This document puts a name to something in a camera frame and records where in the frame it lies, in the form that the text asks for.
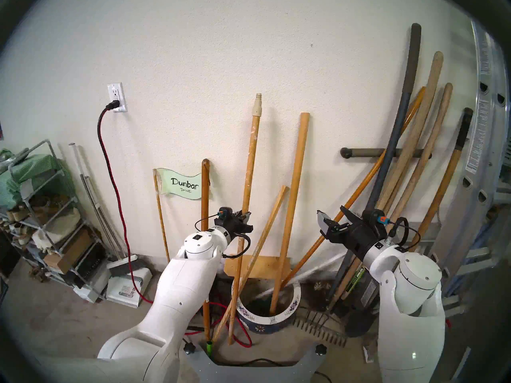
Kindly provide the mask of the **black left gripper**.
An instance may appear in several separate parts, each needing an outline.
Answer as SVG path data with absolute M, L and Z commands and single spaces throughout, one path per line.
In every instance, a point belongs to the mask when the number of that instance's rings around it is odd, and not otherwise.
M 250 211 L 245 214 L 242 211 L 237 211 L 235 212 L 235 219 L 226 219 L 224 221 L 224 229 L 228 232 L 231 239 L 252 233 L 254 227 L 248 224 L 250 215 Z

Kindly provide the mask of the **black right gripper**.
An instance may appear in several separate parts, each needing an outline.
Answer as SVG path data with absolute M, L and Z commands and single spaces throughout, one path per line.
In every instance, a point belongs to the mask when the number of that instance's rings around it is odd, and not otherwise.
M 385 225 L 380 222 L 367 224 L 344 205 L 340 206 L 340 210 L 350 223 L 341 225 L 323 211 L 317 210 L 320 233 L 332 244 L 345 246 L 363 262 L 368 251 L 376 243 L 386 238 Z

